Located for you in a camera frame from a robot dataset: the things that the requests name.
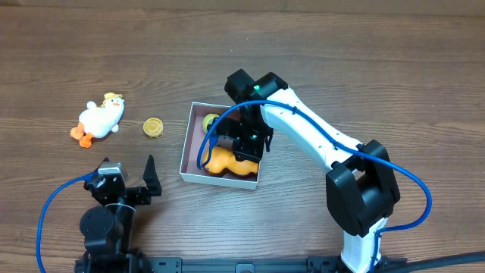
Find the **white plush duck toy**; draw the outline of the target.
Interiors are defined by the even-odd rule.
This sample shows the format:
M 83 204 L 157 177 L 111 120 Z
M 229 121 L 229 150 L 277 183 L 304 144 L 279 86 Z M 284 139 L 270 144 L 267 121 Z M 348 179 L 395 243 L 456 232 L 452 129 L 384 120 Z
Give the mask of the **white plush duck toy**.
M 78 124 L 70 131 L 70 136 L 79 141 L 83 148 L 89 148 L 93 139 L 101 139 L 109 133 L 119 131 L 119 121 L 124 113 L 125 104 L 121 94 L 104 94 L 103 103 L 98 106 L 94 101 L 86 103 L 86 109 L 78 118 Z

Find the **white box pink interior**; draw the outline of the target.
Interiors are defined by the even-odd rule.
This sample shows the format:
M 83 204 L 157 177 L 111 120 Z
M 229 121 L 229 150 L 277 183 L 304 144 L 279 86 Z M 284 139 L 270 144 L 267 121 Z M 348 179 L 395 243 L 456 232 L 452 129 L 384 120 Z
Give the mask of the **white box pink interior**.
M 192 102 L 179 173 L 186 182 L 256 190 L 259 174 L 249 174 L 241 177 L 231 173 L 229 170 L 224 170 L 222 174 L 213 176 L 206 170 L 197 168 L 197 155 L 205 138 L 205 132 L 202 129 L 203 118 L 208 114 L 221 115 L 228 108 L 229 106 L 225 105 Z

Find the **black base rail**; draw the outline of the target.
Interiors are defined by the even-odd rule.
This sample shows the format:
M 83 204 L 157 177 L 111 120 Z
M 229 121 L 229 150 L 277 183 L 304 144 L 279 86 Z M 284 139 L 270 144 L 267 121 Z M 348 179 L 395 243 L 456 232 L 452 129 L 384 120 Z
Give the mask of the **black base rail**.
M 338 272 L 338 258 L 310 256 L 306 259 L 181 259 L 149 258 L 157 273 L 321 273 Z

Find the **yellow one-eyed ball toy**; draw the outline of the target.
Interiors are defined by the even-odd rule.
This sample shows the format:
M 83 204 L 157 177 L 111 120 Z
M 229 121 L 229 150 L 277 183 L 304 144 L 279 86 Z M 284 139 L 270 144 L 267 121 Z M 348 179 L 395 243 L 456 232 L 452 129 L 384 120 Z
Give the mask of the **yellow one-eyed ball toy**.
M 202 120 L 202 130 L 204 131 L 204 133 L 208 132 L 209 127 L 213 124 L 213 122 L 217 118 L 219 118 L 219 115 L 215 114 L 215 113 L 210 113 L 210 114 L 207 114 L 206 116 L 204 116 L 204 118 Z

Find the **round yellow cookie toy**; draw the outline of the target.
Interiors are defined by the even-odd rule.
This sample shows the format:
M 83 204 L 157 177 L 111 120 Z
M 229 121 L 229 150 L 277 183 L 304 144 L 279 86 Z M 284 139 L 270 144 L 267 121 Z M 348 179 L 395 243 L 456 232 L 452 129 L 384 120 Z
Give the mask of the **round yellow cookie toy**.
M 163 122 L 159 118 L 148 118 L 143 124 L 144 133 L 151 138 L 159 138 L 164 132 Z

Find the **orange dinosaur figure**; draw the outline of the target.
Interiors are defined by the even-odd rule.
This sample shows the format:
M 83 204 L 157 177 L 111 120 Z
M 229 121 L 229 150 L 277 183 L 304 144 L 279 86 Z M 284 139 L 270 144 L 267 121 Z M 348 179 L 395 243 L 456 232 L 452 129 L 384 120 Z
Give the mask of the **orange dinosaur figure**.
M 208 162 L 203 168 L 209 174 L 223 174 L 230 171 L 237 176 L 257 174 L 259 163 L 249 160 L 237 161 L 235 155 L 228 149 L 216 146 L 211 153 L 206 152 L 203 163 Z

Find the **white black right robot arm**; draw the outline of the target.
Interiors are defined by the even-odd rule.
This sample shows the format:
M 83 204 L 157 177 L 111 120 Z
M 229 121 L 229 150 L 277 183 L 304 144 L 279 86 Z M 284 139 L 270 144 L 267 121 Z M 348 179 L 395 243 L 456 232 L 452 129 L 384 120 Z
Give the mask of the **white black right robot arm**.
M 206 115 L 202 129 L 209 150 L 198 166 L 211 174 L 231 170 L 240 176 L 258 170 L 275 130 L 292 140 L 325 173 L 327 208 L 344 231 L 340 260 L 350 272 L 369 272 L 380 262 L 378 229 L 400 199 L 392 168 L 362 158 L 389 158 L 376 140 L 362 144 L 310 110 L 287 82 L 270 72 L 253 80 L 243 69 L 227 78 L 226 94 L 239 105 L 239 118 Z

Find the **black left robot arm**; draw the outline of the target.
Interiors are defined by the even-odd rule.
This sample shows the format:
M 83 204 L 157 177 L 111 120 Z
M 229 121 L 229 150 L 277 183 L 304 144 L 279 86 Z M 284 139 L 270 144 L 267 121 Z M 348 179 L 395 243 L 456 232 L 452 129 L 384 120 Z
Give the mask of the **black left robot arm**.
M 75 273 L 153 273 L 147 256 L 130 246 L 137 206 L 146 206 L 162 193 L 152 155 L 147 159 L 142 179 L 144 186 L 127 187 L 127 172 L 120 162 L 105 158 L 87 179 L 88 190 L 99 205 L 80 219 L 80 232 L 86 248 L 75 261 Z

